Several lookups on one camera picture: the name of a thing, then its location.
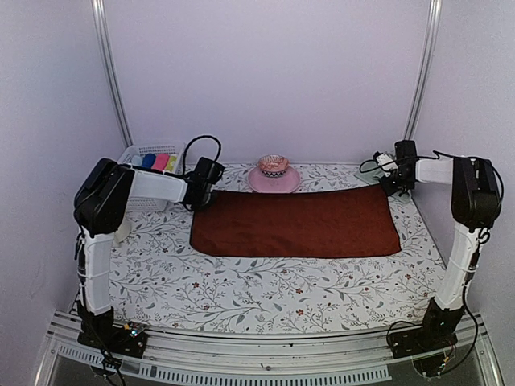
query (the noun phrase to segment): laundry basket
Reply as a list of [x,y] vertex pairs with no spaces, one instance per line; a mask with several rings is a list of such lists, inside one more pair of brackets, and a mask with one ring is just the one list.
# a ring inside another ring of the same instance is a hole
[[[182,172],[182,158],[184,152],[184,142],[169,142],[167,144],[158,145],[132,145],[129,146],[122,156],[118,159],[118,163],[130,163],[132,157],[139,155],[152,154],[177,154],[177,161],[173,167],[172,173],[180,174]],[[167,201],[163,199],[129,199],[127,202],[127,211],[163,211],[167,206]]]

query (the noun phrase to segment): floral pattern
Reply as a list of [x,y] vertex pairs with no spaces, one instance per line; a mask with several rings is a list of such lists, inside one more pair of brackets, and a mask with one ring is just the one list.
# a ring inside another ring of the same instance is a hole
[[[249,191],[251,165],[227,166],[217,188]],[[295,165],[298,192],[362,186],[355,166]],[[413,202],[389,199],[402,251],[352,259],[210,257],[189,245],[182,206],[130,212],[133,231],[111,256],[118,319],[198,331],[304,334],[419,320],[444,266]]]

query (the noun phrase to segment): bowl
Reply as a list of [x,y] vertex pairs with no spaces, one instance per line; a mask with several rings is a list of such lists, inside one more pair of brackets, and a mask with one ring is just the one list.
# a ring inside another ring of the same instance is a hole
[[257,165],[259,166],[259,170],[266,177],[275,179],[286,173],[286,169],[288,169],[290,161],[282,155],[269,154],[259,158]]

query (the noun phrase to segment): purple-tinted wall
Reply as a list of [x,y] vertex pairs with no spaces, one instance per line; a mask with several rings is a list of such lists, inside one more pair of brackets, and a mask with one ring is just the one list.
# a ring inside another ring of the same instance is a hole
[[90,2],[0,3],[0,384],[20,386],[76,294],[73,196],[123,146]]
[[136,142],[214,133],[224,161],[359,162],[403,135],[429,2],[105,6]]
[[[439,37],[416,140],[420,154],[438,149],[492,159],[506,195],[484,246],[471,301],[483,315],[505,384],[515,384],[515,2],[444,2]],[[449,187],[423,186],[416,201],[437,245],[452,246]]]

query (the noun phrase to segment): red-brown fabric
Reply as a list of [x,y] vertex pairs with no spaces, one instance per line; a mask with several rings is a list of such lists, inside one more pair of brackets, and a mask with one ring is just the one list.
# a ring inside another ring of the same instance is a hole
[[218,191],[193,217],[190,244],[227,257],[375,257],[401,250],[379,185],[269,195]]

